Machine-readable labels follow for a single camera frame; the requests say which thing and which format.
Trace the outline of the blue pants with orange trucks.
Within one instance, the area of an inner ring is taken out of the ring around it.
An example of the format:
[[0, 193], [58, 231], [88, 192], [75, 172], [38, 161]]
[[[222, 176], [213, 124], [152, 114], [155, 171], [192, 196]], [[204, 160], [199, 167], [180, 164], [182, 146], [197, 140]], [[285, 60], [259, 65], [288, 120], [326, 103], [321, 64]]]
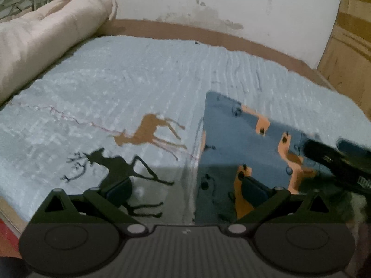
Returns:
[[302, 147], [311, 136], [268, 119], [217, 92], [206, 94], [194, 221], [232, 223], [283, 187], [293, 195], [319, 190], [348, 220], [350, 193]]

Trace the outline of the light blue bedspread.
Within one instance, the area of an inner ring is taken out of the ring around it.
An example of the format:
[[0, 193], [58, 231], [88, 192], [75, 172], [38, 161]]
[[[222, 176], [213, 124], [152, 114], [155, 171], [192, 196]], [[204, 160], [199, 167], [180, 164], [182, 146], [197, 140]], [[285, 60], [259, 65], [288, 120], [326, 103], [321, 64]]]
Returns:
[[[194, 221], [206, 94], [217, 92], [327, 146], [370, 149], [346, 96], [244, 52], [106, 36], [79, 44], [1, 108], [1, 194], [25, 222], [23, 277], [369, 277], [370, 196], [350, 193], [346, 235], [227, 235]], [[32, 224], [55, 188], [129, 178], [146, 235], [110, 223]]]

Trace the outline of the wooden wardrobe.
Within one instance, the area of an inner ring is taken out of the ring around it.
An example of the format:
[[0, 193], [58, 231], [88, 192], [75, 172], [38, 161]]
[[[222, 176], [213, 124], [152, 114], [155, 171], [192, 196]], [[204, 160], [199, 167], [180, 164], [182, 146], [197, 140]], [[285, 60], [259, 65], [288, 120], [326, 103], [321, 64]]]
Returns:
[[370, 0], [341, 0], [318, 71], [370, 117]]

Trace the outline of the brown wooden bed frame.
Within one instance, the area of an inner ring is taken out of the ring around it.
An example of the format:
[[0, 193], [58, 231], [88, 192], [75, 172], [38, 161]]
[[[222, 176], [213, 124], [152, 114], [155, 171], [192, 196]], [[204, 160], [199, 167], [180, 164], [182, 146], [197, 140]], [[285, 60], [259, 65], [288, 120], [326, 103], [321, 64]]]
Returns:
[[136, 36], [156, 40], [194, 40], [215, 47], [223, 47], [230, 51], [244, 51], [250, 55], [276, 62], [287, 68], [287, 70], [294, 71], [322, 87], [335, 90], [329, 81], [317, 70], [307, 66], [305, 62], [262, 44], [226, 33], [173, 23], [115, 19], [106, 23], [97, 34], [100, 36]]

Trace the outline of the rolled cream blanket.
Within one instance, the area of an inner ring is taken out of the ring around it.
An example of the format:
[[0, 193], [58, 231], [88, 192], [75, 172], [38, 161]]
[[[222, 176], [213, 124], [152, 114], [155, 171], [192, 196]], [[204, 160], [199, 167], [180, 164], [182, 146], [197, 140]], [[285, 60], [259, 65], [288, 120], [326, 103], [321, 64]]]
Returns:
[[116, 0], [53, 0], [1, 23], [1, 102], [116, 19]]

